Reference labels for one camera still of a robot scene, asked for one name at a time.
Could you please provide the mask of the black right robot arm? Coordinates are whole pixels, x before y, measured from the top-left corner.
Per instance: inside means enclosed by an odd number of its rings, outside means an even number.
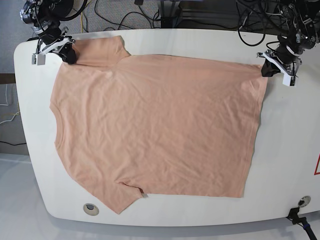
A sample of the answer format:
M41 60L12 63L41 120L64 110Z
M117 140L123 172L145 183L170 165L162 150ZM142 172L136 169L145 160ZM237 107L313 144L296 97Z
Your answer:
M61 22L67 22L78 17L87 5L84 0L79 10L70 15L73 0L27 0L20 10L21 20L30 25L35 36L38 37L35 53L32 54L33 65L44 65L46 54L53 53L63 62L73 65L77 61L77 54L73 49L76 42L67 35L67 27L60 28Z

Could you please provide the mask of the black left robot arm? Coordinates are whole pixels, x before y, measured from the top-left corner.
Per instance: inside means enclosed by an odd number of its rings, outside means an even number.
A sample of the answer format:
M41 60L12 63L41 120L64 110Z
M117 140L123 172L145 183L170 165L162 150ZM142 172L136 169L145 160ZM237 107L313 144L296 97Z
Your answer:
M291 81L296 80L301 55L320 42L320 2L318 0L280 0L280 15L285 18L287 31L277 36L278 46L259 56L265 58L261 69L263 77L282 72Z

